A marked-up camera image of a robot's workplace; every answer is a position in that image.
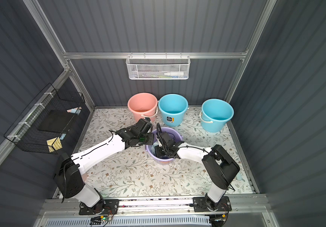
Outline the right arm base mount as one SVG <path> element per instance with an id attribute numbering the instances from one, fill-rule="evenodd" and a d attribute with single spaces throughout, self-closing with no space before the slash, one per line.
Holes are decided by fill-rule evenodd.
<path id="1" fill-rule="evenodd" d="M 232 211 L 231 202 L 228 196 L 223 196 L 218 202 L 213 202 L 207 196 L 194 197 L 193 202 L 189 204 L 195 212 L 230 212 Z"/>

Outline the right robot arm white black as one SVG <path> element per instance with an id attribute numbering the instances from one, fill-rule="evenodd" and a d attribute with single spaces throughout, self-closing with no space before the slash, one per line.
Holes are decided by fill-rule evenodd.
<path id="1" fill-rule="evenodd" d="M 176 142 L 167 132 L 162 131 L 157 131 L 156 137 L 159 144 L 155 147 L 157 157 L 187 159 L 203 164 L 212 181 L 205 195 L 206 208 L 217 210 L 221 199 L 240 171 L 237 162 L 219 144 L 211 148 L 196 147 L 183 141 Z"/>

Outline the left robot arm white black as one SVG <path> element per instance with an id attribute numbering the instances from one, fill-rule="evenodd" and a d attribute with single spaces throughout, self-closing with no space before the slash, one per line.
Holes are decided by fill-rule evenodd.
<path id="1" fill-rule="evenodd" d="M 111 131 L 110 138 L 85 151 L 73 155 L 61 154 L 53 180 L 63 198 L 79 200 L 94 214 L 103 212 L 107 208 L 106 202 L 96 189 L 84 182 L 83 175 L 97 163 L 127 148 L 153 145 L 152 128 L 150 118 L 141 118 L 132 126 Z"/>

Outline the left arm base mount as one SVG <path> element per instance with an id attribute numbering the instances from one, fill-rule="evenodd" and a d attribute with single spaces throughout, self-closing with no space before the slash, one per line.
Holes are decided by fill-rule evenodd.
<path id="1" fill-rule="evenodd" d="M 80 203 L 79 215 L 113 215 L 118 211 L 120 200 L 118 199 L 107 199 L 100 200 L 92 208 L 88 207 L 84 203 Z"/>

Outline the blue bucket with label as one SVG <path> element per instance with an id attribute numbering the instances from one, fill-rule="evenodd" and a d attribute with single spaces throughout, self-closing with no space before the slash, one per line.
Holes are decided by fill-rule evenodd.
<path id="1" fill-rule="evenodd" d="M 158 108 L 162 115 L 162 122 L 168 127 L 176 127 L 183 122 L 188 110 L 188 101 L 181 95 L 167 94 L 158 101 Z"/>

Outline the light green cloth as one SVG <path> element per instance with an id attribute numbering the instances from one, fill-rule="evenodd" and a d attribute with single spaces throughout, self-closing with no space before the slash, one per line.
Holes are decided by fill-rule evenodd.
<path id="1" fill-rule="evenodd" d="M 156 151 L 157 151 L 157 148 L 159 148 L 159 145 L 153 145 L 151 147 L 151 153 L 156 156 Z"/>

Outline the pink plastic bucket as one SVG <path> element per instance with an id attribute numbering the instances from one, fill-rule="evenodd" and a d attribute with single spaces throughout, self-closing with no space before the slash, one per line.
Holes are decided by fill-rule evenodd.
<path id="1" fill-rule="evenodd" d="M 154 122 L 158 114 L 158 100 L 151 93 L 138 93 L 128 100 L 128 108 L 136 122 L 146 117 Z"/>

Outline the blue bucket white handle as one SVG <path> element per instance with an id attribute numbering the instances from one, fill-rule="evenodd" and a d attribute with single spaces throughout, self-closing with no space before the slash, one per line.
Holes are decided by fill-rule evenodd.
<path id="1" fill-rule="evenodd" d="M 202 128 L 211 133 L 221 131 L 234 116 L 233 107 L 220 99 L 208 99 L 199 114 Z"/>

